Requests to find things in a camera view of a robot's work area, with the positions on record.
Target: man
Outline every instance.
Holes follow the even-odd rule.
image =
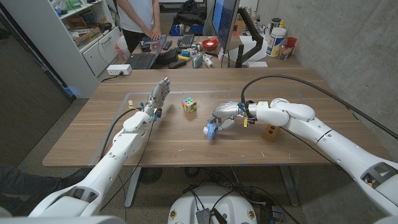
[[[13,166],[0,164],[0,207],[14,216],[26,216],[46,196],[79,183],[90,170],[80,169],[65,178],[41,177],[26,174]],[[20,199],[27,196],[29,197],[27,200]]]
[[[160,38],[160,6],[158,0],[117,0],[120,26],[127,47],[132,52],[144,34],[152,40]]]

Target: small wooden block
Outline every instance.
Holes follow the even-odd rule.
[[[277,126],[272,126],[270,124],[267,125],[266,130],[262,133],[262,138],[270,141],[270,142],[274,142],[276,135],[279,132],[279,127]]]

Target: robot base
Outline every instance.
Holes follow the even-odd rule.
[[[209,210],[211,210],[216,201],[231,190],[226,187],[207,186],[195,188],[193,191],[198,195],[198,198],[201,200],[205,208],[209,208]],[[203,210],[199,200],[197,200],[197,202],[199,210]],[[236,192],[233,192],[221,199],[217,203],[216,209],[224,217],[226,215],[227,223],[257,223],[256,215],[254,214],[251,204]],[[175,218],[170,216],[172,211],[177,213]],[[172,205],[167,223],[198,223],[196,212],[197,206],[195,198],[191,192],[187,192],[177,199]],[[218,223],[215,216],[211,217],[211,221],[212,223]]]

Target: rubik's cube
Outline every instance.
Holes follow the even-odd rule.
[[[182,107],[185,112],[192,113],[197,110],[197,102],[189,97],[182,101]]]

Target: power strip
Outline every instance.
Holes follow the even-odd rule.
[[[132,68],[129,64],[110,65],[106,70],[108,71],[109,75],[119,75],[120,72],[123,72],[123,75],[130,75]]]

